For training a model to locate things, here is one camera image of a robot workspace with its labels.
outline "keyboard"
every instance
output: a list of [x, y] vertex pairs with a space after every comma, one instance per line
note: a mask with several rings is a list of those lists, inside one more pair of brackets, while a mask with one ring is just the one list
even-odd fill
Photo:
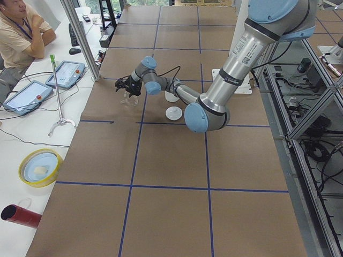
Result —
[[[81, 28], [84, 29], [84, 23], [80, 21], [80, 24], [81, 24]], [[71, 27], [71, 24], [69, 24], [69, 35], [70, 35], [71, 46], [72, 47], [79, 46], [79, 42], [77, 42], [77, 38], [76, 38], [73, 28]]]

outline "dark red cylinder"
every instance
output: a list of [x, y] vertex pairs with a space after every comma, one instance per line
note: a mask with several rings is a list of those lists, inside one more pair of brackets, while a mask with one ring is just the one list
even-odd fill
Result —
[[30, 226], [35, 229], [38, 227], [41, 217], [42, 215], [17, 205], [8, 205], [1, 212], [1, 218], [4, 221]]

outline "yellow bowl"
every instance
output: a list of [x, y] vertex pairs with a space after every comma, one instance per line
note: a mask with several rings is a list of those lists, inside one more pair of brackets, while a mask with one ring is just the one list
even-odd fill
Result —
[[[53, 172], [50, 175], [48, 175], [46, 178], [44, 178], [42, 180], [38, 180], [35, 182], [28, 181], [24, 176], [24, 171], [25, 171], [26, 165], [33, 158], [35, 158], [36, 156], [38, 156], [40, 154], [44, 154], [44, 153], [54, 154], [57, 157], [56, 167], [54, 168]], [[21, 162], [21, 164], [19, 166], [19, 178], [21, 179], [21, 181], [23, 181], [27, 185], [30, 185], [33, 187], [44, 187], [44, 186], [50, 185], [52, 182], [54, 182], [56, 180], [56, 178], [58, 176], [59, 168], [61, 167], [62, 163], [63, 163], [63, 159], [60, 157], [60, 155], [57, 152], [55, 152], [51, 149], [48, 149], [48, 148], [36, 150], [36, 151], [30, 153], [28, 156], [26, 156], [25, 159]]]

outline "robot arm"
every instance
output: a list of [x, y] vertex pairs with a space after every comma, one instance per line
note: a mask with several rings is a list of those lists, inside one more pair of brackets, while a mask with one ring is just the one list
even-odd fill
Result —
[[[144, 82], [148, 94], [166, 90], [187, 104], [184, 117], [190, 130], [206, 132], [223, 128], [230, 119], [227, 102], [266, 47], [275, 42], [305, 39], [314, 32], [318, 0], [280, 2], [249, 0], [245, 31], [206, 93], [200, 94], [179, 80], [158, 77], [152, 57], [145, 57], [126, 81], [119, 80], [117, 90], [125, 88], [139, 95]], [[133, 88], [139, 88], [139, 94]]]

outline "black computer mouse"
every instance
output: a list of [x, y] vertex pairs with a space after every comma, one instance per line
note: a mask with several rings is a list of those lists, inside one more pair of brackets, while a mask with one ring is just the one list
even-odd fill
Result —
[[70, 55], [75, 55], [75, 54], [78, 54], [79, 52], [81, 52], [81, 49], [79, 49], [79, 48], [73, 47], [73, 48], [69, 49], [69, 54]]

